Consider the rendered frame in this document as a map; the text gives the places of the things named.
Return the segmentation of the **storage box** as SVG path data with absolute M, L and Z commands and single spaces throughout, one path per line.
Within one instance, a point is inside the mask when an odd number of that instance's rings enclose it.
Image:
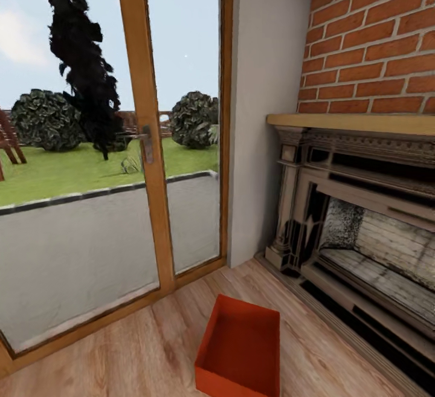
M 195 382 L 211 397 L 280 397 L 280 313 L 218 295 Z

